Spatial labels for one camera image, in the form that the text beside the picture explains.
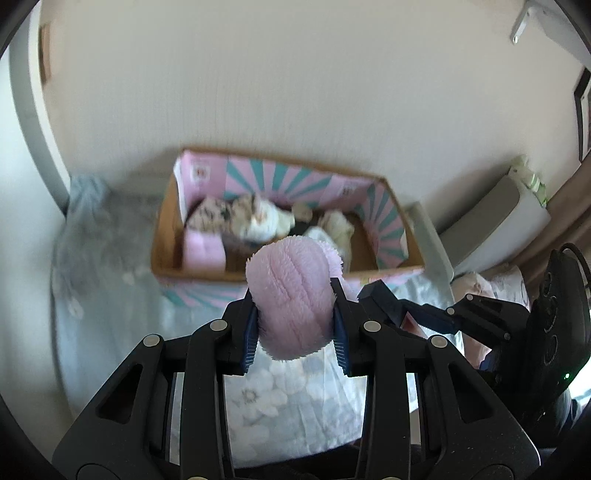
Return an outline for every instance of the bed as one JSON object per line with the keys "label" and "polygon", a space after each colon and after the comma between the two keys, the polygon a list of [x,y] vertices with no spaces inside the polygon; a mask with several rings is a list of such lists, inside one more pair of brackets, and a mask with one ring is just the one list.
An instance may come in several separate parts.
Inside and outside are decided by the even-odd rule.
{"label": "bed", "polygon": [[[222,313],[215,308],[175,306],[161,295],[149,268],[160,203],[159,197],[112,192],[97,177],[79,176],[72,181],[51,286],[57,361],[75,417],[145,335],[159,333],[165,339],[189,335]],[[427,269],[395,294],[445,308],[453,304],[449,269],[433,242],[432,225],[420,217],[410,212]],[[448,338],[462,350],[461,336]],[[179,377],[170,452],[176,462]],[[291,362],[273,361],[259,348],[246,376],[225,380],[235,466],[311,455],[359,438],[365,382],[365,378],[343,375],[332,344]],[[417,397],[412,377],[407,386],[409,411],[413,411]]]}

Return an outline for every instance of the stuffed toy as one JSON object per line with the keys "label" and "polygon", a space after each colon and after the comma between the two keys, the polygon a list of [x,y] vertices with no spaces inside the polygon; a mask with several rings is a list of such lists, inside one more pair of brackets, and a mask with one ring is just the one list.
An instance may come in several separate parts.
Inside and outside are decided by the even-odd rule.
{"label": "stuffed toy", "polygon": [[349,300],[356,300],[343,279],[338,252],[325,242],[289,236],[252,256],[246,282],[259,310],[259,340],[269,356],[292,360],[332,340],[332,277]]}
{"label": "stuffed toy", "polygon": [[247,194],[232,202],[206,197],[186,226],[200,232],[231,233],[245,242],[266,244],[287,236],[295,222],[293,213],[256,194]]}

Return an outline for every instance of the black cable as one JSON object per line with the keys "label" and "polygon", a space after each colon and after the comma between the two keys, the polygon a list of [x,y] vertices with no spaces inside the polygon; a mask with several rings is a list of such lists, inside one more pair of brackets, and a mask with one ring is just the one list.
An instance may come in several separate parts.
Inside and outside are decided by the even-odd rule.
{"label": "black cable", "polygon": [[589,265],[587,263],[587,260],[585,259],[585,256],[581,253],[581,250],[579,250],[579,247],[577,247],[575,244],[568,243],[560,247],[561,252],[564,252],[565,250],[570,250],[572,253],[574,253],[574,256],[577,257],[577,260],[579,260],[579,263],[583,268],[583,273],[585,274],[587,280],[585,289],[589,288],[589,284],[591,284],[591,270],[589,270]]}

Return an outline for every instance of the pink plush toy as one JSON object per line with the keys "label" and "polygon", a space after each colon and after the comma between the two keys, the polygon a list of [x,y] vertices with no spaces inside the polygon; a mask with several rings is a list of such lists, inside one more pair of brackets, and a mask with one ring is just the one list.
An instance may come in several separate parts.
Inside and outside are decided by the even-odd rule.
{"label": "pink plush toy", "polygon": [[289,236],[262,247],[246,264],[246,282],[259,310],[259,339],[276,360],[292,360],[320,350],[333,337],[337,277],[349,300],[342,260],[324,242]]}

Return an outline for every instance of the white wall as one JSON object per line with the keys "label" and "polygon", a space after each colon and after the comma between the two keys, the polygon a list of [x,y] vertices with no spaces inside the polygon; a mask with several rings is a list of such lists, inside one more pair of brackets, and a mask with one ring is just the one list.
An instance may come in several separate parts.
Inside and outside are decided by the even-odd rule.
{"label": "white wall", "polygon": [[165,176],[185,144],[386,175],[437,226],[527,153],[577,167],[581,71],[522,0],[46,0],[46,87],[72,173]]}
{"label": "white wall", "polygon": [[22,135],[7,51],[0,59],[0,392],[48,458],[72,422],[51,347],[51,256],[63,222]]}

